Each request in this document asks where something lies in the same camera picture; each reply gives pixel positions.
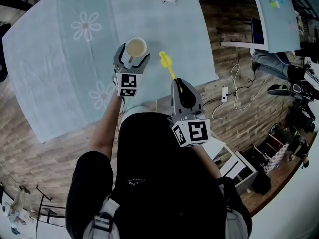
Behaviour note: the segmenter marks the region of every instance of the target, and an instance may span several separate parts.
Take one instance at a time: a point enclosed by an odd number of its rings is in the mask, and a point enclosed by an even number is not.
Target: floor
[[[249,50],[221,47],[219,41],[229,38],[251,41],[250,26],[240,21],[231,21],[230,18],[258,17],[258,12],[253,0],[205,0],[201,2],[201,6],[211,41],[215,70],[220,77],[216,82],[198,86],[203,101],[206,102],[220,98],[223,86],[228,86],[229,92],[234,90],[230,71],[235,64],[240,65],[236,79],[238,87],[249,85],[247,79],[254,78]],[[5,14],[3,11],[6,10],[0,8],[0,20],[1,15]],[[253,85],[239,91],[238,108],[245,107],[253,99],[266,78],[267,75],[257,71]],[[213,135],[233,151],[245,151],[251,144],[261,143],[270,127],[285,118],[292,102],[290,97],[275,97],[266,93],[272,84],[282,82],[269,76],[255,101],[246,109],[234,109],[221,120],[211,119]],[[229,96],[228,102],[214,116],[223,117],[233,108],[233,101],[234,96]],[[167,101],[162,100],[158,104],[165,106]],[[208,103],[205,106],[206,116],[211,118],[214,109],[220,104],[220,101]],[[65,206],[76,161],[87,150],[94,125],[41,144],[20,109],[9,78],[0,83],[0,114],[0,180],[4,182],[7,192],[14,196],[15,185],[22,183],[31,191],[31,195],[27,197],[28,205],[37,209],[41,200],[41,195],[35,189],[38,184],[43,192],[53,197],[52,205]],[[116,150],[115,140],[111,161],[115,176]]]

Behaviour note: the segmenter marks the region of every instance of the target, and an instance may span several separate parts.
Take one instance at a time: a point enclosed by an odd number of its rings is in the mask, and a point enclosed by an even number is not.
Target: table
[[[41,142],[102,117],[115,88],[115,51],[136,36],[151,59],[126,110],[170,94],[162,50],[175,74],[194,86],[218,79],[198,0],[41,0],[12,26],[3,38],[8,73]]]
[[[269,53],[300,50],[298,25],[291,0],[255,1],[265,44],[246,42],[221,42],[220,44],[222,46],[267,50]]]

